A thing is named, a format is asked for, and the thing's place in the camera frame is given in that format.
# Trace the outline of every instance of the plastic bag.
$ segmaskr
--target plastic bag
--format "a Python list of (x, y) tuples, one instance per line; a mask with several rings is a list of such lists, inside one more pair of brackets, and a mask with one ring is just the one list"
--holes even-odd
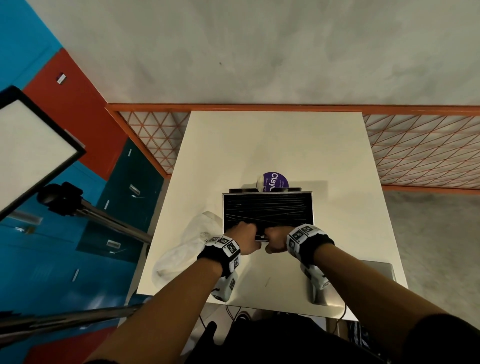
[(188, 268), (212, 236), (222, 235), (222, 219), (210, 211), (195, 216), (183, 231), (180, 244), (155, 263), (152, 282), (159, 290)]

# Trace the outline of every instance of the purple label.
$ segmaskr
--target purple label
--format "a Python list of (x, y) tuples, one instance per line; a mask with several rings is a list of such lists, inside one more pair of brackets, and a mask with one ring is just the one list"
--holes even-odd
[(275, 187), (288, 187), (287, 179), (278, 172), (264, 173), (264, 192), (270, 192)]

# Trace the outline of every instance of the white table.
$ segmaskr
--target white table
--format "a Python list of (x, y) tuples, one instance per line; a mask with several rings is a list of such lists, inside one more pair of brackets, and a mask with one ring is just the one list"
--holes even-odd
[[(370, 143), (360, 113), (193, 111), (182, 142), (138, 293), (155, 294), (152, 268), (177, 245), (188, 222), (222, 216), (222, 193), (254, 186), (265, 172), (313, 191), (315, 225), (363, 259), (391, 263), (407, 286)], [(287, 253), (243, 256), (228, 304), (340, 317), (341, 307), (310, 303), (306, 277)], [(208, 302), (222, 303), (213, 297)], [(355, 319), (347, 310), (346, 319)]]

